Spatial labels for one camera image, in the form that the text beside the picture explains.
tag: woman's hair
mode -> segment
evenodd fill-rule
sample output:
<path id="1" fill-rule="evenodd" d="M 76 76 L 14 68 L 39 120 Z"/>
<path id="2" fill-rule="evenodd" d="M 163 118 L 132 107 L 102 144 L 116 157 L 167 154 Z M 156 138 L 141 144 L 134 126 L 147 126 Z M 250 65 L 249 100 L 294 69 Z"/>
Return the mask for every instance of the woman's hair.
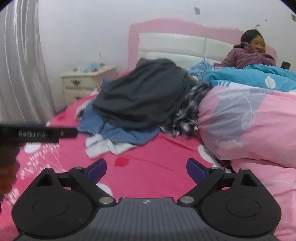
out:
<path id="1" fill-rule="evenodd" d="M 241 37 L 241 42 L 246 42 L 246 43 L 250 44 L 251 41 L 252 41 L 254 38 L 256 38 L 258 35 L 262 37 L 261 33 L 260 33 L 258 30 L 256 30 L 256 29 L 249 29 L 249 30 L 247 30 L 247 31 L 242 35 L 242 37 Z"/>

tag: metal screw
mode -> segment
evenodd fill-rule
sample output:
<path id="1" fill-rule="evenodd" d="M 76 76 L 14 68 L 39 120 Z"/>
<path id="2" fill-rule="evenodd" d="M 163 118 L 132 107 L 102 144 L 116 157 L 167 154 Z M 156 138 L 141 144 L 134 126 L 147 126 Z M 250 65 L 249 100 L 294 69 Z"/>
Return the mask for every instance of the metal screw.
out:
<path id="1" fill-rule="evenodd" d="M 113 202 L 113 198 L 112 197 L 101 197 L 99 199 L 99 202 L 102 204 L 110 204 Z"/>
<path id="2" fill-rule="evenodd" d="M 194 198 L 190 197 L 190 196 L 183 196 L 180 198 L 180 202 L 185 203 L 185 204 L 193 203 Z"/>

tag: drawer handle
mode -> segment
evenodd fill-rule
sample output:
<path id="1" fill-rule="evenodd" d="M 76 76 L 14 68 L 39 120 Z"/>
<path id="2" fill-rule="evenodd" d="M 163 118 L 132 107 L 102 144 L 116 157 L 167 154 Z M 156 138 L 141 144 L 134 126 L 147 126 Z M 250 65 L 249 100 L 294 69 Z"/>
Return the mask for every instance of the drawer handle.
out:
<path id="1" fill-rule="evenodd" d="M 76 100 L 79 100 L 79 99 L 82 98 L 82 96 L 74 96 L 74 98 L 75 98 Z"/>
<path id="2" fill-rule="evenodd" d="M 81 84 L 81 80 L 72 80 L 71 82 L 73 85 L 76 85 L 76 86 Z"/>

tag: pile of clothes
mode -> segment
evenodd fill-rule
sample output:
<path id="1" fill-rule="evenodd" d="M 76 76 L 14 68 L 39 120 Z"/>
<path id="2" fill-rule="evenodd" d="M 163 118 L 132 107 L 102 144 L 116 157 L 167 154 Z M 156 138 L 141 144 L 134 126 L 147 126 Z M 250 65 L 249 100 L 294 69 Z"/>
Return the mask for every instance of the pile of clothes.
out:
<path id="1" fill-rule="evenodd" d="M 128 75 L 104 79 L 97 98 L 85 104 L 78 130 L 89 136 L 86 153 L 121 154 L 153 139 L 161 130 L 190 137 L 197 131 L 198 104 L 213 88 L 196 82 L 168 59 L 140 59 Z"/>

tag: nightstand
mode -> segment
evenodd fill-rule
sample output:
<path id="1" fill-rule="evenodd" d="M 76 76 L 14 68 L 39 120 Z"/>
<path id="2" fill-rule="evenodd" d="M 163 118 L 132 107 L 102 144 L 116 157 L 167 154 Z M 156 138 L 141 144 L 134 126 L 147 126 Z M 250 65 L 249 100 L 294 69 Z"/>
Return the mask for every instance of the nightstand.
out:
<path id="1" fill-rule="evenodd" d="M 108 80 L 116 79 L 116 66 L 105 65 L 97 72 L 84 73 L 69 71 L 61 74 L 60 77 L 64 86 L 66 102 L 70 105 L 100 87 L 103 83 L 103 78 L 107 78 Z"/>

